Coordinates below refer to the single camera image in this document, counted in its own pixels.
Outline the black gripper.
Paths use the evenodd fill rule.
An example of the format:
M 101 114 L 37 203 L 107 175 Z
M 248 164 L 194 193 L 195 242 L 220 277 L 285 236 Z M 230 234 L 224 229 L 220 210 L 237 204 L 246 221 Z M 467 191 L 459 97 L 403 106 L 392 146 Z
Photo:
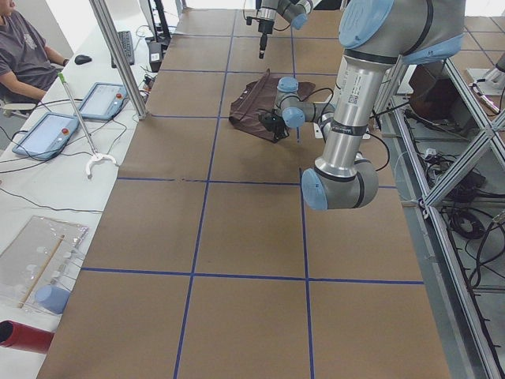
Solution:
M 264 59 L 265 51 L 267 49 L 268 35 L 273 33 L 274 28 L 274 14 L 259 14 L 255 17 L 247 16 L 245 18 L 246 24 L 251 25 L 253 21 L 258 22 L 258 32 L 261 33 L 260 37 L 260 48 L 259 48 L 259 59 Z
M 283 119 L 275 113 L 259 114 L 258 119 L 263 127 L 272 134 L 272 142 L 277 143 L 287 138 L 287 126 Z

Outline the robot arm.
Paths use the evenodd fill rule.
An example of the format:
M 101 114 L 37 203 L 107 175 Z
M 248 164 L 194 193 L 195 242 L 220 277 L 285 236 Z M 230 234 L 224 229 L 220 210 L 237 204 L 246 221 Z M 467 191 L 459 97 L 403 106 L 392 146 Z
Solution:
M 259 59 L 264 58 L 267 40 L 275 29 L 275 19 L 279 15 L 287 22 L 288 28 L 300 30 L 308 20 L 308 15 L 316 8 L 316 1 L 267 0 L 256 1 L 256 13 L 244 16 L 245 23 L 250 26 L 257 23 L 257 31 L 261 34 Z
M 384 74 L 398 60 L 431 63 L 459 52 L 465 8 L 464 1 L 352 1 L 339 25 L 344 51 L 332 101 L 304 102 L 296 79 L 279 80 L 274 106 L 260 111 L 260 122 L 269 131 L 315 122 L 325 139 L 301 178 L 310 208 L 360 208 L 373 200 L 378 175 L 359 148 Z

